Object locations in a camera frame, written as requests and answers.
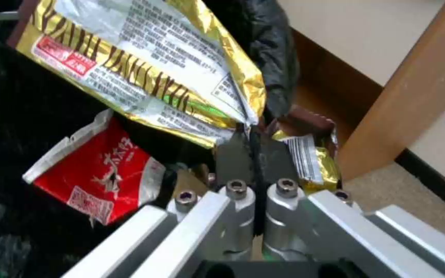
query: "metal machine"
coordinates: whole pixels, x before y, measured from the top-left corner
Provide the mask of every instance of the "metal machine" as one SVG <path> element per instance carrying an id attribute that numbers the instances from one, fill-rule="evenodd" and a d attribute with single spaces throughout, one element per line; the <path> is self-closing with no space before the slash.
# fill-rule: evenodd
<path id="1" fill-rule="evenodd" d="M 63 277 L 444 277 L 445 235 L 397 206 L 363 213 L 347 192 L 267 189 L 265 261 L 250 262 L 254 191 L 242 180 L 167 210 L 145 206 Z"/>

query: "small gold package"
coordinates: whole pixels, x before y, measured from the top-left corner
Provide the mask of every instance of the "small gold package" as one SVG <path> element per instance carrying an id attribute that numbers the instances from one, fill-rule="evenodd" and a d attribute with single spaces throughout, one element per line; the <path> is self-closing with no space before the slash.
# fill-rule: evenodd
<path id="1" fill-rule="evenodd" d="M 138 123 L 211 148 L 262 115 L 261 72 L 202 0 L 24 0 L 19 15 L 10 46 Z"/>
<path id="2" fill-rule="evenodd" d="M 340 187 L 341 174 L 333 157 L 337 149 L 334 122 L 293 107 L 287 116 L 271 123 L 267 131 L 273 139 L 288 145 L 306 194 L 333 192 Z"/>

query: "red snack package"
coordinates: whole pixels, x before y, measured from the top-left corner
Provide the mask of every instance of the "red snack package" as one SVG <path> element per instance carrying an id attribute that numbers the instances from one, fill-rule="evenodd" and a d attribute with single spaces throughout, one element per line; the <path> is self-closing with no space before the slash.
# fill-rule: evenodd
<path id="1" fill-rule="evenodd" d="M 64 138 L 23 175 L 27 183 L 103 225 L 154 200 L 165 171 L 130 141 L 112 114 L 111 110 L 99 113 L 93 123 Z"/>

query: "beige floor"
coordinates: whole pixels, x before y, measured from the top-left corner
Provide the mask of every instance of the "beige floor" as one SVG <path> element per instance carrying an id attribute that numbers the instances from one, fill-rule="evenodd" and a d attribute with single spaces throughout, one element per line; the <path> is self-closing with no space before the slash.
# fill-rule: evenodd
<path id="1" fill-rule="evenodd" d="M 344 189 L 364 211 L 395 204 L 445 234 L 445 202 L 396 163 L 348 181 Z M 254 240 L 253 260 L 262 259 L 261 241 Z"/>

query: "black mechanical part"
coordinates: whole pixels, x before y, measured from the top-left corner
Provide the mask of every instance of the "black mechanical part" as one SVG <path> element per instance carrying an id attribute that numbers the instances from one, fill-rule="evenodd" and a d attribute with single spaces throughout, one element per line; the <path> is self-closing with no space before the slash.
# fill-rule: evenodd
<path id="1" fill-rule="evenodd" d="M 193 278 L 366 278 L 355 264 L 337 262 L 212 262 L 200 264 Z"/>
<path id="2" fill-rule="evenodd" d="M 285 143 L 272 139 L 262 133 L 258 127 L 250 130 L 250 146 L 252 146 L 252 160 L 255 180 L 258 186 L 252 188 L 256 194 L 254 234 L 263 233 L 265 221 L 265 200 L 269 186 L 277 183 L 281 178 L 294 181 L 299 185 L 295 164 Z"/>

